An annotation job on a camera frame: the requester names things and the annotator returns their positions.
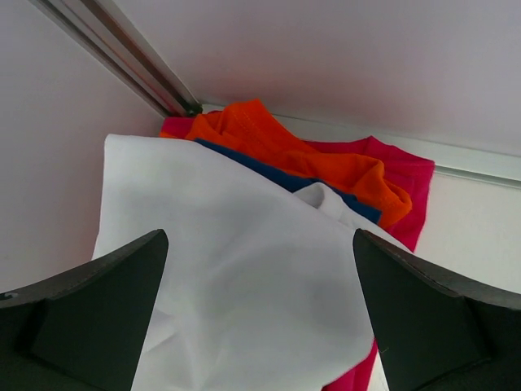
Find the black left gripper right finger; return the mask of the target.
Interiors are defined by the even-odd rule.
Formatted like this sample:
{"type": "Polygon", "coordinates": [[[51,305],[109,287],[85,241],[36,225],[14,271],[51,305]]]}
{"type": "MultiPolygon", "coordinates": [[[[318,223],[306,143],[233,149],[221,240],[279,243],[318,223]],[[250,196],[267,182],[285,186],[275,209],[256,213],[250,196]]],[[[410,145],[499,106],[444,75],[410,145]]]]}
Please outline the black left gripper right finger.
{"type": "Polygon", "coordinates": [[[357,230],[354,257],[391,390],[518,390],[520,295],[357,230]]]}

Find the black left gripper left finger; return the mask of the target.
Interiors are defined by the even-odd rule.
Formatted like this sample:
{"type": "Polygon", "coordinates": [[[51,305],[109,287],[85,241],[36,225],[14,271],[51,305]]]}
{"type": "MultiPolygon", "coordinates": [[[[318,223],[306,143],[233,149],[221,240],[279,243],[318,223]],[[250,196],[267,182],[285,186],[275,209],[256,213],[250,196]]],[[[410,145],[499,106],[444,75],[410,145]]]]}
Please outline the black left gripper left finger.
{"type": "Polygon", "coordinates": [[[1,295],[3,390],[129,390],[169,248],[151,231],[1,295]]]}

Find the white t shirt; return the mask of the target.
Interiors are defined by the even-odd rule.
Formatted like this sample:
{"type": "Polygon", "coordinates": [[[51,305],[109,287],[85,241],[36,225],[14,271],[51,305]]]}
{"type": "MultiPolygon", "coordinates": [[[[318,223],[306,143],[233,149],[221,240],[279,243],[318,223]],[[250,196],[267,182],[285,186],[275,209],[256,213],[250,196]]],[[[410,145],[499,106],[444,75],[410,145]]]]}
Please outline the white t shirt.
{"type": "Polygon", "coordinates": [[[168,256],[135,390],[319,390],[374,334],[357,229],[329,187],[289,192],[199,143],[109,135],[94,255],[154,229],[168,256]]]}

